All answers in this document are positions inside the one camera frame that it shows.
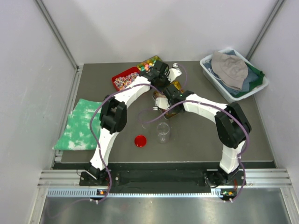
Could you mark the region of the tin with colourful cube candies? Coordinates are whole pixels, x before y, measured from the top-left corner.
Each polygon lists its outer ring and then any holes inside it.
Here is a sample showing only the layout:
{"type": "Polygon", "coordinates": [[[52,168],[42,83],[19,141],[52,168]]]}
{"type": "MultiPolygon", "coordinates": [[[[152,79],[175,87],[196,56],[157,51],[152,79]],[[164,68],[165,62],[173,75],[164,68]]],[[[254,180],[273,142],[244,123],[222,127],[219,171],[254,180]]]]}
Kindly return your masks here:
{"type": "Polygon", "coordinates": [[[147,71],[149,68],[153,67],[156,61],[162,61],[159,56],[153,56],[141,63],[139,63],[136,67],[139,71],[147,71]]]}

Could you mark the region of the white plastic basket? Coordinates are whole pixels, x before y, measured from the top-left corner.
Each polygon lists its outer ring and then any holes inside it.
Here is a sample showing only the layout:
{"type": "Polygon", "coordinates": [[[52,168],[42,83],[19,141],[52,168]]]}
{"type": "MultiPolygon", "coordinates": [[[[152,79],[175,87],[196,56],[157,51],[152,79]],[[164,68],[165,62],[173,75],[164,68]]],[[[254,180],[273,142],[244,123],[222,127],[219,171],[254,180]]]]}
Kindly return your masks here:
{"type": "Polygon", "coordinates": [[[269,80],[266,78],[265,74],[259,69],[255,68],[238,51],[235,49],[223,49],[220,50],[220,52],[228,55],[235,55],[241,58],[249,69],[249,77],[245,79],[242,90],[238,91],[227,87],[214,73],[212,70],[212,55],[208,55],[200,60],[199,63],[203,69],[204,76],[229,103],[248,98],[249,96],[256,94],[268,86],[269,80]]]}

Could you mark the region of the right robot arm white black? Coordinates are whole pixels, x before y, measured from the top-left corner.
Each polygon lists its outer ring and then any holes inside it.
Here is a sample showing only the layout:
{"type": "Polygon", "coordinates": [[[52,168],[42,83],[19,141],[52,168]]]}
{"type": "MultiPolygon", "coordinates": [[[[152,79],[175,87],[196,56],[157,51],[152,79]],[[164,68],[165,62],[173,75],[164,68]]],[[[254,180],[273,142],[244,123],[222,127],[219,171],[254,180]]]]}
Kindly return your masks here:
{"type": "Polygon", "coordinates": [[[167,99],[166,111],[191,112],[209,119],[216,125],[223,144],[222,157],[216,171],[216,185],[230,184],[240,168],[242,154],[249,147],[252,130],[240,105],[221,104],[202,98],[192,91],[181,91],[174,84],[163,90],[167,99]]]}

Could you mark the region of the blue-grey garment in basket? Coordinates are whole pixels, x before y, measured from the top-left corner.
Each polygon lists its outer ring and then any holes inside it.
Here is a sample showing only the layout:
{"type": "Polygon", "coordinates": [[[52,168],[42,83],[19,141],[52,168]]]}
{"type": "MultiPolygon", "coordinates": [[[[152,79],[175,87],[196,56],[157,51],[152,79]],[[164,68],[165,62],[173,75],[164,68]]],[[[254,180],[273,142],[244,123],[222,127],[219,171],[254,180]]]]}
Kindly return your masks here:
{"type": "Polygon", "coordinates": [[[248,76],[243,82],[242,89],[241,90],[235,90],[232,89],[225,84],[222,84],[222,86],[231,94],[231,95],[237,95],[239,92],[248,92],[250,88],[250,83],[254,82],[258,79],[258,75],[254,73],[251,69],[248,69],[248,76]]]}

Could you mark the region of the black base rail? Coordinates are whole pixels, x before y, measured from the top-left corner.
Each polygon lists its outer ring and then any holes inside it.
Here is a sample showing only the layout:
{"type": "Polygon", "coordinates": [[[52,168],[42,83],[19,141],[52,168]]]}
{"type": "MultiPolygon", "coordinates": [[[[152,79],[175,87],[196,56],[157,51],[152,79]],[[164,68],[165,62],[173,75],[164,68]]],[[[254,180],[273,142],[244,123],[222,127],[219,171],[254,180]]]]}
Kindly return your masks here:
{"type": "Polygon", "coordinates": [[[220,170],[216,162],[137,162],[110,163],[110,173],[97,171],[95,179],[91,168],[80,175],[80,186],[107,187],[111,193],[208,193],[211,187],[241,186],[243,170],[231,175],[220,170]]]}

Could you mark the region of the golden tin with star candies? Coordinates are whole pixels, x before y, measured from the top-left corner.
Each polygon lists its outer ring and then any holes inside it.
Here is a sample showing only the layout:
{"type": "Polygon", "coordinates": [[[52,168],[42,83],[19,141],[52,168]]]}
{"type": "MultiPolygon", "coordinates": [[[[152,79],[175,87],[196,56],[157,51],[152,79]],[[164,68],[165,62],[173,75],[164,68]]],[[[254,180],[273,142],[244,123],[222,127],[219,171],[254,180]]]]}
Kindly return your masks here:
{"type": "MultiPolygon", "coordinates": [[[[158,91],[154,91],[153,93],[153,99],[155,101],[156,98],[158,97],[163,97],[166,98],[166,96],[172,96],[172,97],[176,97],[178,95],[182,95],[184,93],[184,90],[180,84],[179,81],[174,81],[171,84],[169,84],[166,88],[164,88],[162,90],[162,93],[159,93],[158,91]]],[[[164,117],[166,119],[169,119],[177,114],[179,114],[180,112],[168,112],[168,110],[159,110],[161,113],[164,113],[164,117]]]]}

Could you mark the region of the red jar lid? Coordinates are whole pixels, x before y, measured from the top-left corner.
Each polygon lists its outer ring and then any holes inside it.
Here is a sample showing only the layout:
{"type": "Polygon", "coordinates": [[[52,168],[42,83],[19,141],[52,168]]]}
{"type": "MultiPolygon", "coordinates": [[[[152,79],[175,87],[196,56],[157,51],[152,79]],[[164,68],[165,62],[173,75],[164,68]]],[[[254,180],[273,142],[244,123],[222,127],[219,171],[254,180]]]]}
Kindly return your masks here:
{"type": "Polygon", "coordinates": [[[144,147],[147,143],[147,139],[143,135],[138,135],[135,137],[134,143],[137,147],[144,147]]]}

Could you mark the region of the green garment in basket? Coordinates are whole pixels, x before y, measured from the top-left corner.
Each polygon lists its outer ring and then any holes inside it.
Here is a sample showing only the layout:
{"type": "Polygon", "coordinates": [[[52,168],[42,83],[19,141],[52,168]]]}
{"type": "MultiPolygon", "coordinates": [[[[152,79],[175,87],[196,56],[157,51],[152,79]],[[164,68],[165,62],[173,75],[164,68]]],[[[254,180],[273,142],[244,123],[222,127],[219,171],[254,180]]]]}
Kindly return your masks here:
{"type": "Polygon", "coordinates": [[[240,91],[230,91],[230,94],[235,98],[239,98],[263,84],[265,74],[249,63],[246,63],[246,65],[248,67],[248,76],[243,82],[242,89],[240,91]]]}

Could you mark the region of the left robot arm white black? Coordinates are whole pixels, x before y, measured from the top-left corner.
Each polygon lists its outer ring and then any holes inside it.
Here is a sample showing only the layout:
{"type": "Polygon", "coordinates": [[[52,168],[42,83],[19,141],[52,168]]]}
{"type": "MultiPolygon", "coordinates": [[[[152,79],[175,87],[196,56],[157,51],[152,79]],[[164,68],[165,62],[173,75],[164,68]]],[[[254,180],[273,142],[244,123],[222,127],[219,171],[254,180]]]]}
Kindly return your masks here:
{"type": "Polygon", "coordinates": [[[96,185],[111,182],[107,167],[110,151],[116,136],[127,124],[127,108],[151,88],[162,90],[170,83],[168,64],[156,61],[147,71],[142,71],[125,89],[106,96],[90,120],[90,131],[96,140],[96,150],[86,173],[96,185]]]}

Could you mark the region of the red tin with lollipops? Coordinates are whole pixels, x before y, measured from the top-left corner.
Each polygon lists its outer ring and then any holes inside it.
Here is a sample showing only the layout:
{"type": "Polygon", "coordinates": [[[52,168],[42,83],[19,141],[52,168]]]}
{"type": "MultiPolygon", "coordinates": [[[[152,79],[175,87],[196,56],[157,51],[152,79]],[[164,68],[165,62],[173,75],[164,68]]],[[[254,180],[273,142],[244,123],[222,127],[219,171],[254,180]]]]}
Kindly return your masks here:
{"type": "Polygon", "coordinates": [[[140,71],[137,67],[129,68],[112,77],[112,84],[117,91],[123,90],[137,78],[139,73],[140,71]]]}

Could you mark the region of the green white cloth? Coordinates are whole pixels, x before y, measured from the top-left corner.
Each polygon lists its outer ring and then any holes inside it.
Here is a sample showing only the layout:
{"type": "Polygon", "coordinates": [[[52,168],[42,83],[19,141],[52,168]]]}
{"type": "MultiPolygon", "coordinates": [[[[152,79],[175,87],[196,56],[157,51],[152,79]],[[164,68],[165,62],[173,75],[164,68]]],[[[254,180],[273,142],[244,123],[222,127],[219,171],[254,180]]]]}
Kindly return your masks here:
{"type": "Polygon", "coordinates": [[[80,99],[68,115],[66,128],[53,147],[60,151],[95,150],[96,139],[90,131],[90,120],[101,102],[80,99]]]}

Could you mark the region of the beige bucket hat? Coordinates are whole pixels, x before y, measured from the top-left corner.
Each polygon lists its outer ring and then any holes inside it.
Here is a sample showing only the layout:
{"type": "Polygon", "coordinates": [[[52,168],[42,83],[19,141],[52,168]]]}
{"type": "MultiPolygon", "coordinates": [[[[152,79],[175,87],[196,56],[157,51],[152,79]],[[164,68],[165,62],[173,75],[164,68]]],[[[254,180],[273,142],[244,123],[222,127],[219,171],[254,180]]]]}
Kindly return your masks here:
{"type": "Polygon", "coordinates": [[[240,91],[248,76],[246,63],[235,55],[215,51],[211,59],[213,72],[229,88],[240,91]]]}

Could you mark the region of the clear plastic jar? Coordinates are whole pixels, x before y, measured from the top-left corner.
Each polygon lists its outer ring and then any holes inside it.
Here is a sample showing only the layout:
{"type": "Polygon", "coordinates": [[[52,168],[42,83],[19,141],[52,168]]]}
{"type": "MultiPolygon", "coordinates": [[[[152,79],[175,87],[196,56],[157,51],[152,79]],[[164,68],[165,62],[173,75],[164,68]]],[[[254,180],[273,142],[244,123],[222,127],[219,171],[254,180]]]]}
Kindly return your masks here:
{"type": "Polygon", "coordinates": [[[157,125],[157,137],[160,143],[166,143],[170,138],[170,126],[166,122],[157,125]]]}

